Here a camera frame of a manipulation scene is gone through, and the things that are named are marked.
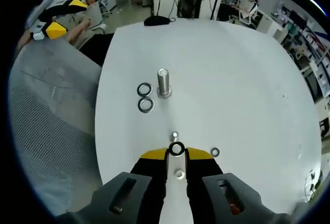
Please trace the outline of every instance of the floor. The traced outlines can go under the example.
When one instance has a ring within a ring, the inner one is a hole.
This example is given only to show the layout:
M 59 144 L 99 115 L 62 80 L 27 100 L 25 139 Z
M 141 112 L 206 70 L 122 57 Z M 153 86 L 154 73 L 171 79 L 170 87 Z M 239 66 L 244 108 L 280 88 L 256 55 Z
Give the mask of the floor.
M 107 25 L 106 33 L 113 33 L 119 27 L 129 24 L 143 22 L 151 15 L 149 7 L 142 7 L 130 0 L 116 0 L 117 6 L 112 10 L 112 14 L 104 19 Z

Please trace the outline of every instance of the computer monitor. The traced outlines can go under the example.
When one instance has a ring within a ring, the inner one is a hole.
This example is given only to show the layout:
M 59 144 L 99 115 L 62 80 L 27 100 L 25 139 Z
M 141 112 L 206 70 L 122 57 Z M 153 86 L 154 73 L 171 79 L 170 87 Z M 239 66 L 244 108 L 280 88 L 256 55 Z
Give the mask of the computer monitor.
M 289 18 L 295 24 L 297 24 L 302 30 L 304 30 L 306 28 L 307 22 L 301 16 L 299 16 L 295 11 L 292 10 L 290 12 Z

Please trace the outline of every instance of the white table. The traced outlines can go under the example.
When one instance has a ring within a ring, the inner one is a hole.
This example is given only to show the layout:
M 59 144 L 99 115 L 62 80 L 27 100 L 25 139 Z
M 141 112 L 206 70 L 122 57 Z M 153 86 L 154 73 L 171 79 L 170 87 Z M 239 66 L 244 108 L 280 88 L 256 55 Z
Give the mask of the white table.
M 166 100 L 156 93 L 161 68 L 169 70 L 173 90 Z M 148 114 L 137 106 L 142 82 L 154 87 L 156 107 Z M 218 147 L 222 170 L 257 190 L 275 212 L 290 213 L 304 200 L 311 169 L 319 176 L 319 122 L 304 78 L 276 40 L 249 28 L 180 19 L 117 29 L 96 103 L 102 182 L 129 172 L 146 151 L 168 147 L 174 130 L 186 147 Z M 173 182 L 172 173 L 162 215 L 172 214 L 161 223 L 192 223 L 191 217 L 178 222 L 190 209 L 185 190 L 169 190 L 175 183 L 184 189 L 185 180 Z M 173 195 L 177 200 L 168 204 Z

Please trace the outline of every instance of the gray mesh chair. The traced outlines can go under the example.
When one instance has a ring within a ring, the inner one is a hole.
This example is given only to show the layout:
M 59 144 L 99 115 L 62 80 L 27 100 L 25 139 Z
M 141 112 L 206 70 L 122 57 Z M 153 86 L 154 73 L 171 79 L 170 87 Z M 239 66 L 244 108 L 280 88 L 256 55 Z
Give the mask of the gray mesh chair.
M 14 143 L 34 190 L 59 215 L 102 185 L 94 114 L 101 68 L 64 39 L 31 41 L 9 77 Z

